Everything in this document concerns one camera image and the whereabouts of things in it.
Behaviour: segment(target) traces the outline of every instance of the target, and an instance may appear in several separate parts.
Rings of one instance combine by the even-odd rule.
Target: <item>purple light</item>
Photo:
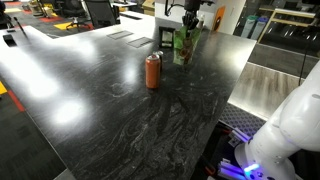
[[[259,164],[252,164],[251,166],[248,166],[246,168],[244,168],[245,172],[250,172],[252,170],[258,169],[259,168]]]

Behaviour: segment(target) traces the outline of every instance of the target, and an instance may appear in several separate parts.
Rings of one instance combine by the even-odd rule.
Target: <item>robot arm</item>
[[[188,30],[192,30],[197,26],[197,24],[199,22],[199,19],[197,18],[197,13],[200,9],[200,5],[202,5],[204,3],[211,6],[214,3],[214,0],[185,0],[184,6],[180,5],[180,4],[171,4],[171,7],[169,9],[168,9],[168,0],[166,0],[164,14],[166,16],[170,16],[170,10],[174,6],[184,7],[184,9],[186,10],[186,13],[182,17],[183,25],[187,26]]]
[[[280,115],[280,131],[301,149],[320,151],[320,63],[296,90]]]

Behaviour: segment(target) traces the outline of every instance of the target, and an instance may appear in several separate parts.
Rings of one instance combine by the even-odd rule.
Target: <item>cable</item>
[[[175,4],[174,1],[175,1],[175,0],[172,1],[171,5],[170,5],[170,8],[167,10],[168,16],[171,15],[171,9],[172,9],[173,7],[175,7],[175,6],[184,7],[184,6],[181,5],[181,4]]]
[[[310,41],[309,41],[308,44],[306,45],[306,50],[305,50],[305,53],[304,53],[304,58],[303,58],[303,63],[302,63],[301,71],[300,71],[300,77],[299,77],[299,84],[298,84],[298,86],[301,85],[301,79],[302,79],[303,69],[304,69],[305,62],[306,62],[306,60],[307,60],[307,54],[308,54],[308,50],[309,50],[311,41],[312,41],[312,38],[310,39]]]

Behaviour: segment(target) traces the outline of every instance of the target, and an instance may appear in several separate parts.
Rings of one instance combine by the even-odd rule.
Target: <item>red can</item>
[[[148,56],[146,59],[147,88],[158,88],[160,84],[160,58],[158,55]]]
[[[154,51],[152,54],[154,55],[158,55],[159,58],[160,58],[160,72],[162,72],[162,67],[163,67],[163,60],[162,60],[162,57],[163,57],[163,52],[162,51]]]

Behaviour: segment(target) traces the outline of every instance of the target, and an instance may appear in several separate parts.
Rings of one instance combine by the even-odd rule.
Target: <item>desk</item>
[[[77,179],[191,177],[255,41],[203,31],[188,72],[163,49],[160,88],[150,91],[145,57],[158,45],[126,43],[157,42],[158,26],[181,24],[146,16],[4,48],[1,76]],[[106,36],[121,30],[134,34]]]

